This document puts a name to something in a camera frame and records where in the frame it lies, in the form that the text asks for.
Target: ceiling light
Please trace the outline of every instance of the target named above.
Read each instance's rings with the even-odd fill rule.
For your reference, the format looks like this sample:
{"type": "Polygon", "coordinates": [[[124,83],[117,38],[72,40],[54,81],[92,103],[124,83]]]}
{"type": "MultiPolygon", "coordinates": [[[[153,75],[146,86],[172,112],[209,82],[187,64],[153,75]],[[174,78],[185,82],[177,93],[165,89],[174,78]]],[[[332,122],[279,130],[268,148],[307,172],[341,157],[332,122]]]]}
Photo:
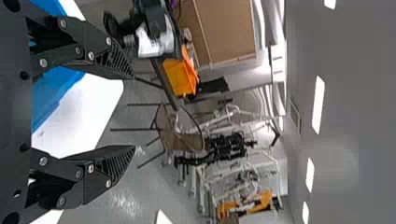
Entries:
{"type": "Polygon", "coordinates": [[[280,131],[283,132],[283,117],[279,117],[279,128],[280,131]]]}
{"type": "Polygon", "coordinates": [[[309,219],[309,208],[306,202],[303,203],[303,222],[304,224],[308,224],[309,219]]]}
{"type": "Polygon", "coordinates": [[[315,86],[314,109],[312,114],[312,127],[314,128],[317,134],[319,134],[320,132],[324,89],[325,89],[324,81],[320,77],[317,77],[317,84],[315,86]]]}
{"type": "Polygon", "coordinates": [[[337,0],[324,0],[324,6],[329,9],[335,10],[335,5],[337,4],[337,0]]]}
{"type": "Polygon", "coordinates": [[[308,158],[308,164],[306,165],[306,177],[305,184],[309,192],[312,192],[312,187],[314,186],[314,175],[315,175],[315,165],[311,158],[308,158]]]}
{"type": "Polygon", "coordinates": [[[165,215],[163,210],[158,211],[157,214],[157,220],[155,221],[155,224],[173,224],[171,220],[165,215]]]}

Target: ceiling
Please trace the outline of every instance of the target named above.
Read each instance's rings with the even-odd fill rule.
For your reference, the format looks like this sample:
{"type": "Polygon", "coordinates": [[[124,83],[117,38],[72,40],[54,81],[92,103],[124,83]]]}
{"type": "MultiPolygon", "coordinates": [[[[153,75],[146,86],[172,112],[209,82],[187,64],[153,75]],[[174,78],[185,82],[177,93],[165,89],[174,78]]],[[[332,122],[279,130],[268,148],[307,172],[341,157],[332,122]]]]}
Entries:
{"type": "Polygon", "coordinates": [[[295,223],[394,223],[396,1],[286,1],[288,91],[301,137],[285,119],[289,200],[295,223]],[[325,82],[320,134],[312,128],[316,76],[325,82]],[[307,159],[315,164],[312,193],[307,159]]]}

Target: bolt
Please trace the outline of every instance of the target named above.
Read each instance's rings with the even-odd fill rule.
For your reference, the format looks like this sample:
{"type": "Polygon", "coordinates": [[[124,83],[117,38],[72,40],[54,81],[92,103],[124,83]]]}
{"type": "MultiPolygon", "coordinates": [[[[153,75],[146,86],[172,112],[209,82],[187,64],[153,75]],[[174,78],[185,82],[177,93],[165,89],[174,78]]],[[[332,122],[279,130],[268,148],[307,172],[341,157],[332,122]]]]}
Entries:
{"type": "Polygon", "coordinates": [[[47,159],[47,157],[42,157],[41,159],[40,159],[40,166],[46,166],[47,165],[47,163],[49,162],[49,159],[47,159]]]}
{"type": "Polygon", "coordinates": [[[59,199],[59,206],[64,206],[66,204],[66,198],[60,198],[59,199]]]}
{"type": "Polygon", "coordinates": [[[88,174],[92,174],[93,173],[93,165],[91,164],[90,166],[88,166],[88,174]]]}
{"type": "Polygon", "coordinates": [[[47,67],[49,63],[45,59],[40,59],[40,66],[41,67],[47,67]]]}
{"type": "Polygon", "coordinates": [[[76,54],[80,54],[81,53],[81,49],[79,47],[76,47],[76,54]]]}
{"type": "Polygon", "coordinates": [[[88,58],[90,58],[91,61],[93,61],[93,59],[95,59],[95,55],[93,54],[92,51],[90,51],[90,52],[88,53],[88,58]]]}
{"type": "Polygon", "coordinates": [[[107,180],[106,182],[106,188],[110,188],[111,187],[111,180],[107,180]]]}
{"type": "Polygon", "coordinates": [[[61,26],[62,26],[62,28],[66,28],[67,23],[65,20],[61,20],[61,26]]]}
{"type": "Polygon", "coordinates": [[[27,72],[20,72],[20,77],[22,80],[29,80],[29,74],[27,72]]]}
{"type": "Polygon", "coordinates": [[[111,45],[111,38],[110,37],[107,37],[106,38],[106,43],[110,46],[111,45]]]}
{"type": "Polygon", "coordinates": [[[76,178],[77,178],[77,179],[79,179],[79,178],[81,177],[81,175],[82,175],[82,172],[81,172],[81,171],[77,171],[77,172],[76,172],[76,178]]]}

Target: blue surface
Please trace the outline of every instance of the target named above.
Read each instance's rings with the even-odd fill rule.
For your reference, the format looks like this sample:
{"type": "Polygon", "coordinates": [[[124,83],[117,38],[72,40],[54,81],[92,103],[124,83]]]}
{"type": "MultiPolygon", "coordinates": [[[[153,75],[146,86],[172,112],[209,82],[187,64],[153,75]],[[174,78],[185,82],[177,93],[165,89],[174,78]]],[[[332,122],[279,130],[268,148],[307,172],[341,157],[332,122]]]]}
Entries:
{"type": "MultiPolygon", "coordinates": [[[[32,3],[47,11],[50,15],[66,15],[57,0],[31,0],[32,3]]],[[[63,67],[56,67],[44,74],[33,87],[33,119],[32,132],[50,116],[58,107],[60,100],[67,91],[85,73],[73,71],[63,67]]]]}

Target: wooden chair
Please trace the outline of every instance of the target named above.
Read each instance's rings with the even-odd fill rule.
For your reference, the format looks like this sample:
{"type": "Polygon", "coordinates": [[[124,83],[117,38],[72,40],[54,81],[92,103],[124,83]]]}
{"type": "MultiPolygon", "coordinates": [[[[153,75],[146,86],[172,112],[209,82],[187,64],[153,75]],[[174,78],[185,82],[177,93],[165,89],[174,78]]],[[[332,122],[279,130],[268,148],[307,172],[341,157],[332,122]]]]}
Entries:
{"type": "Polygon", "coordinates": [[[198,133],[179,133],[177,129],[178,116],[171,116],[168,113],[166,104],[129,104],[128,106],[157,106],[154,119],[152,120],[149,128],[111,128],[111,132],[158,132],[158,137],[146,143],[149,147],[156,141],[161,139],[163,144],[163,151],[150,158],[149,160],[138,165],[140,169],[150,162],[164,155],[166,152],[172,154],[173,150],[186,151],[190,153],[199,153],[205,150],[205,139],[199,124],[195,121],[187,109],[182,106],[182,110],[192,120],[193,124],[198,128],[198,133]]]}

